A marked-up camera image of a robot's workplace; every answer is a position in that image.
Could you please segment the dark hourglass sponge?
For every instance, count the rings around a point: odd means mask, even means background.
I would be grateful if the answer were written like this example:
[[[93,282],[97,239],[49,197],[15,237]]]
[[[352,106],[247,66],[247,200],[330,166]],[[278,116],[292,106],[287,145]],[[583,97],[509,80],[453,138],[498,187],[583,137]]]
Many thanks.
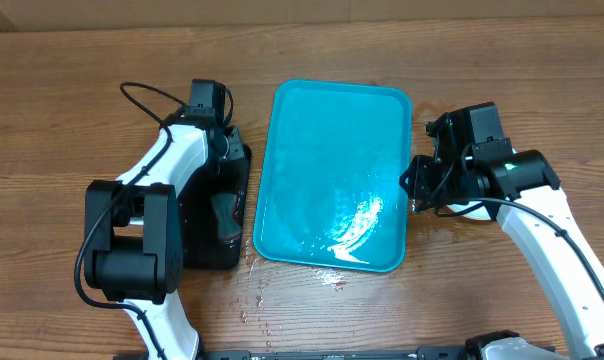
[[[236,218],[237,196],[233,193],[217,193],[211,198],[217,222],[217,238],[220,243],[230,244],[241,236],[242,225]]]

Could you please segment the light blue plate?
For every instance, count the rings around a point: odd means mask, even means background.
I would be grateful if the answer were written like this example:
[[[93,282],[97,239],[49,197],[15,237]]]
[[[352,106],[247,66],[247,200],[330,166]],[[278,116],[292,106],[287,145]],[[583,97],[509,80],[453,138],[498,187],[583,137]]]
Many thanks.
[[[471,198],[500,197],[500,187],[492,168],[514,154],[509,142],[471,143],[460,149],[447,150],[443,157],[448,175],[443,197],[446,206],[458,216],[489,221],[489,209]]]

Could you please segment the teal plastic tray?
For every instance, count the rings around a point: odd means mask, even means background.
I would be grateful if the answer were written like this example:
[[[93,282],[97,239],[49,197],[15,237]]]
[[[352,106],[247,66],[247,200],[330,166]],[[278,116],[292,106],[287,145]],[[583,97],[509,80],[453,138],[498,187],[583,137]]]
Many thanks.
[[[275,92],[253,229],[281,262],[375,273],[406,251],[412,103],[399,89],[289,80]]]

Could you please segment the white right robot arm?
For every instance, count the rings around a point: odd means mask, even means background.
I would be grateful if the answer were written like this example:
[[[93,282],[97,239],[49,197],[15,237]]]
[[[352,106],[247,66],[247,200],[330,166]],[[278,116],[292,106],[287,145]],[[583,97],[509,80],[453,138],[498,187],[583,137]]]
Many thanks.
[[[470,145],[418,155],[399,183],[417,210],[479,209],[516,244],[540,283],[572,359],[604,359],[604,267],[544,156]]]

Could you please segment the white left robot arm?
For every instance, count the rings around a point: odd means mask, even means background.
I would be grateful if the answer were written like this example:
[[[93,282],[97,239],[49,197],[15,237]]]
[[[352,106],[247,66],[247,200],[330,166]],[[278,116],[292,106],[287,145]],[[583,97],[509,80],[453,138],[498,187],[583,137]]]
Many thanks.
[[[236,127],[175,113],[133,168],[88,186],[76,290],[93,307],[125,311],[146,358],[204,358],[178,287],[187,269],[238,264],[250,165]]]

